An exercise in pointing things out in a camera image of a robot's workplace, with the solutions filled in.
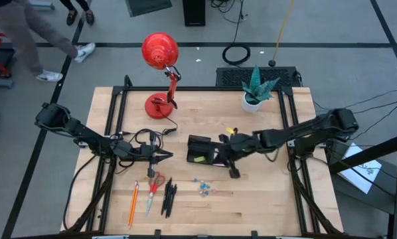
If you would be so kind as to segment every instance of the orange pencil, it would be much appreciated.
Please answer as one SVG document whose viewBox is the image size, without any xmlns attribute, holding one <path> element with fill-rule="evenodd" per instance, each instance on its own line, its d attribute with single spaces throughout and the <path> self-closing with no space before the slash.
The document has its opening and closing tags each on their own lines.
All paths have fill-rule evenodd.
<svg viewBox="0 0 397 239">
<path fill-rule="evenodd" d="M 133 213 L 135 212 L 135 205 L 137 204 L 137 195 L 138 195 L 138 181 L 135 181 L 135 189 L 133 191 L 133 196 L 132 196 L 132 203 L 131 203 L 131 213 L 129 215 L 129 222 L 128 222 L 128 226 L 131 226 L 132 228 L 132 224 L 133 224 Z"/>
</svg>

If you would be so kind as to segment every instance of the black shoe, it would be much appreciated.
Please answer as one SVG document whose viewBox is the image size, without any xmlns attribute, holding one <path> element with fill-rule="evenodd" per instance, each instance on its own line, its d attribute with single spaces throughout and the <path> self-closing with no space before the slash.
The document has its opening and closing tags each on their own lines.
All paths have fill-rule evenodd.
<svg viewBox="0 0 397 239">
<path fill-rule="evenodd" d="M 66 19 L 66 23 L 67 23 L 68 26 L 73 25 L 74 20 L 76 19 L 77 15 L 78 15 L 78 12 L 76 10 L 75 10 L 75 12 L 73 14 L 70 13 L 70 12 L 68 13 L 67 19 Z"/>
<path fill-rule="evenodd" d="M 85 12 L 85 18 L 86 18 L 86 22 L 89 25 L 94 24 L 95 17 L 94 17 L 94 14 L 92 13 L 92 11 L 90 13 Z"/>
</svg>

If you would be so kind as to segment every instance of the white paper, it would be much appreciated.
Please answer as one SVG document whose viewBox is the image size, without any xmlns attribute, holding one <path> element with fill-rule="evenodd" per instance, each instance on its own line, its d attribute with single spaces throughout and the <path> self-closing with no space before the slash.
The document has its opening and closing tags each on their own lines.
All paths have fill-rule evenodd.
<svg viewBox="0 0 397 239">
<path fill-rule="evenodd" d="M 354 154 L 357 154 L 361 151 L 362 149 L 360 147 L 352 143 L 351 146 L 347 149 L 345 156 L 343 156 L 343 159 L 350 157 Z M 358 171 L 361 175 L 365 176 L 371 182 L 374 182 L 381 167 L 382 165 L 379 162 L 373 160 L 368 163 L 364 163 L 362 165 L 353 167 L 353 169 Z M 369 190 L 371 189 L 372 184 L 369 183 L 367 180 L 363 179 L 359 174 L 355 173 L 352 169 L 346 169 L 338 174 L 346 181 L 350 182 L 352 185 L 360 189 L 365 194 L 368 194 Z"/>
</svg>

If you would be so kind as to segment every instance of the gray floor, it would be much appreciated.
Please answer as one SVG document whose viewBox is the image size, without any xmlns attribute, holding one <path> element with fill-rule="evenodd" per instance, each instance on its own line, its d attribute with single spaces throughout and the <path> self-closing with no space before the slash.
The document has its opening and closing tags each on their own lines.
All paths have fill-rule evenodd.
<svg viewBox="0 0 397 239">
<path fill-rule="evenodd" d="M 66 10 L 52 0 L 55 11 L 41 14 L 67 37 L 72 38 L 76 23 L 65 25 Z M 397 42 L 397 1 L 378 0 L 380 9 Z M 235 24 L 208 4 L 206 27 L 185 27 L 182 4 L 130 18 L 124 0 L 93 0 L 96 14 L 93 27 L 84 26 L 79 42 L 142 42 L 150 33 L 164 31 L 179 42 L 230 42 Z M 245 1 L 247 20 L 240 24 L 238 42 L 275 42 L 288 1 Z M 307 0 L 297 1 L 284 31 L 282 42 L 388 43 L 370 1 Z M 227 67 L 220 47 L 182 47 L 177 68 L 183 74 L 182 86 L 213 86 L 216 68 Z M 267 66 L 274 48 L 253 47 L 244 66 Z M 55 48 L 39 48 L 43 64 L 60 71 L 64 55 Z M 229 58 L 240 58 L 234 49 Z M 278 66 L 296 66 L 303 82 L 311 87 L 313 98 L 334 108 L 365 100 L 397 88 L 397 59 L 391 48 L 281 48 Z M 97 48 L 82 64 L 70 65 L 58 103 L 68 106 L 72 115 L 86 121 L 96 86 L 114 86 L 128 74 L 136 86 L 166 86 L 163 73 L 151 69 L 140 48 Z M 0 237 L 14 203 L 21 179 L 31 157 L 39 130 L 33 119 L 43 102 L 48 102 L 54 84 L 37 82 L 20 62 L 13 69 L 15 87 L 0 89 Z M 397 92 L 378 98 L 354 110 L 366 109 L 397 100 Z M 393 107 L 357 115 L 361 131 L 387 114 Z M 368 133 L 358 144 L 372 145 L 397 135 L 397 110 Z M 23 204 L 13 236 L 56 233 L 68 192 L 78 149 L 71 140 L 47 135 L 31 186 Z M 397 163 L 397 154 L 383 158 Z M 367 207 L 345 195 L 337 195 L 346 232 L 361 236 L 386 233 L 387 214 Z"/>
</svg>

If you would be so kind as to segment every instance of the scissors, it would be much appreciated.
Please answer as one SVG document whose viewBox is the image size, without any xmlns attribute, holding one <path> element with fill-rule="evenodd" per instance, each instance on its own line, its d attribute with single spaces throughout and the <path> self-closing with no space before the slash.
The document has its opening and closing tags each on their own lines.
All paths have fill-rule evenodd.
<svg viewBox="0 0 397 239">
<path fill-rule="evenodd" d="M 163 175 L 160 175 L 159 172 L 156 172 L 156 173 L 157 174 L 154 179 L 148 180 L 148 184 L 150 185 L 150 194 L 148 196 L 147 211 L 145 213 L 146 216 L 148 215 L 148 212 L 150 211 L 154 194 L 156 193 L 157 189 L 165 182 L 165 177 Z"/>
</svg>

